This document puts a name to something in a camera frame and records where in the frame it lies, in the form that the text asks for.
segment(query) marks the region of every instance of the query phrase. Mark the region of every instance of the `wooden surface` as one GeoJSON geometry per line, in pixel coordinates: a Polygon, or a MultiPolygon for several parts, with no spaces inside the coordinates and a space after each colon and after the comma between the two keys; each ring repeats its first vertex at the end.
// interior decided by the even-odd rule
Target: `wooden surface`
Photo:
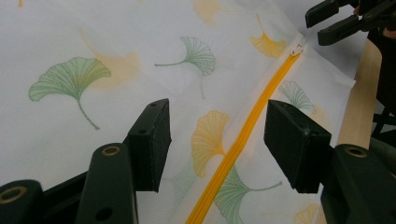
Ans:
{"type": "Polygon", "coordinates": [[[381,53],[367,41],[351,90],[338,144],[352,144],[368,148],[376,104],[376,87],[381,65],[381,53]]]}

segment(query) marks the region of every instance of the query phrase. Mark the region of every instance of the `zipper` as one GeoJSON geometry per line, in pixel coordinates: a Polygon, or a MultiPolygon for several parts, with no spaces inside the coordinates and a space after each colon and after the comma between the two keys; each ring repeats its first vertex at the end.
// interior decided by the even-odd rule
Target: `zipper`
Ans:
{"type": "Polygon", "coordinates": [[[231,146],[230,150],[224,156],[224,159],[222,160],[218,169],[210,179],[199,201],[192,209],[186,223],[189,224],[203,223],[207,211],[209,210],[210,206],[215,200],[215,197],[218,194],[219,189],[221,188],[225,178],[227,177],[228,173],[233,167],[233,164],[235,163],[239,154],[244,149],[248,141],[248,138],[250,137],[250,134],[253,131],[253,128],[257,120],[260,117],[260,114],[267,105],[268,100],[270,99],[271,95],[274,93],[276,87],[279,85],[279,83],[282,81],[282,79],[285,77],[285,75],[289,72],[291,67],[300,57],[302,49],[303,48],[301,45],[297,46],[291,52],[291,54],[286,59],[286,61],[283,62],[283,64],[279,67],[279,69],[276,71],[274,76],[271,78],[271,80],[265,87],[264,91],[260,95],[259,99],[257,100],[256,104],[253,106],[252,110],[250,111],[244,126],[242,127],[240,133],[233,142],[233,145],[231,146]]]}

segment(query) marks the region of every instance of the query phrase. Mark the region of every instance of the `yellow zipper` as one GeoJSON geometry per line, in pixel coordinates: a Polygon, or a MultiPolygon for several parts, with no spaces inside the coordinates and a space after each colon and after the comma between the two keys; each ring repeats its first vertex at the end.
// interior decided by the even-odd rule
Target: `yellow zipper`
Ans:
{"type": "Polygon", "coordinates": [[[291,54],[276,71],[275,75],[271,78],[270,82],[267,84],[264,91],[262,92],[260,98],[250,111],[250,114],[248,115],[241,132],[238,134],[238,137],[233,142],[233,145],[231,146],[228,153],[225,155],[216,172],[213,174],[198,203],[191,211],[186,223],[202,223],[204,221],[207,211],[215,200],[215,197],[218,194],[218,191],[223,184],[225,178],[227,177],[227,174],[230,172],[239,154],[244,149],[245,144],[247,143],[248,138],[250,137],[250,134],[253,131],[257,120],[260,117],[260,114],[264,110],[264,107],[267,105],[268,100],[274,93],[280,81],[282,81],[283,77],[289,72],[290,68],[299,57],[300,54],[291,54]]]}

